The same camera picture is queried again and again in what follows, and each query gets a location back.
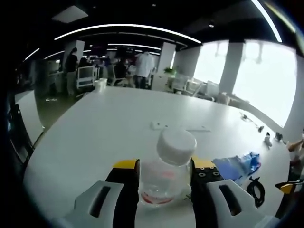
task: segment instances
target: potted plant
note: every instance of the potted plant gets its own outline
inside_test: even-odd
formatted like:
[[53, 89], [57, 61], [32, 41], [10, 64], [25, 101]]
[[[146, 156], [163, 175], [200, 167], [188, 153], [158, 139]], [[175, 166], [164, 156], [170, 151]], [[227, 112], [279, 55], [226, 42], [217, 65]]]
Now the potted plant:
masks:
[[175, 77], [176, 75], [176, 70], [174, 68], [166, 67], [163, 71], [165, 74], [170, 75], [170, 77]]
[[166, 67], [163, 71], [168, 76], [167, 86], [171, 89], [176, 75], [176, 70], [174, 68]]

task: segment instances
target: window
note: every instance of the window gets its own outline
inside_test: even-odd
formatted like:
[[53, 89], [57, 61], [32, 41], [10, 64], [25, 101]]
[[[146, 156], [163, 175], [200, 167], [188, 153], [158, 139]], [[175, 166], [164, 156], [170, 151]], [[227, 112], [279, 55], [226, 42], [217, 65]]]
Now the window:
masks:
[[284, 127], [296, 89], [295, 50], [247, 41], [233, 93]]
[[227, 40], [203, 44], [199, 52], [194, 78], [203, 82], [212, 81], [219, 84], [226, 62], [227, 51]]

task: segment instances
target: white bottle cap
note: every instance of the white bottle cap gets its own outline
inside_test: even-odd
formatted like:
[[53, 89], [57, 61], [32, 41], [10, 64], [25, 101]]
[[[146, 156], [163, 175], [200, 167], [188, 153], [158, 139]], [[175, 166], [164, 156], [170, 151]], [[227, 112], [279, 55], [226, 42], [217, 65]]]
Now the white bottle cap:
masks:
[[183, 129], [165, 128], [157, 142], [157, 153], [167, 164], [188, 164], [196, 149], [195, 137]]

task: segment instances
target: blue plastic bag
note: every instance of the blue plastic bag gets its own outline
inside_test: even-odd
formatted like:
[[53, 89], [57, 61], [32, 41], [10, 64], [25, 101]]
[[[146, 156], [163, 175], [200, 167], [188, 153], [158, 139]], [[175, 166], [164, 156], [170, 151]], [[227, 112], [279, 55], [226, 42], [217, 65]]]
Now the blue plastic bag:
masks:
[[242, 156], [237, 156], [237, 159], [246, 176], [254, 173], [261, 166], [259, 153], [250, 152]]
[[214, 159], [212, 163], [217, 167], [224, 179], [231, 179], [242, 185], [247, 176], [251, 175], [261, 166], [260, 154], [250, 152], [241, 156]]

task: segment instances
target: water bottle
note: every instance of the water bottle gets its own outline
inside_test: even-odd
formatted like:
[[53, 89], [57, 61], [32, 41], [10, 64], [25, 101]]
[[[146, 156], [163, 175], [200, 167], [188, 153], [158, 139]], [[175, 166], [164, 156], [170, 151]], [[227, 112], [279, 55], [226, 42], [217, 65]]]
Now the water bottle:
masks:
[[162, 130], [156, 146], [158, 158], [140, 161], [139, 202], [159, 207], [177, 199], [190, 182], [189, 162], [195, 149], [191, 133]]

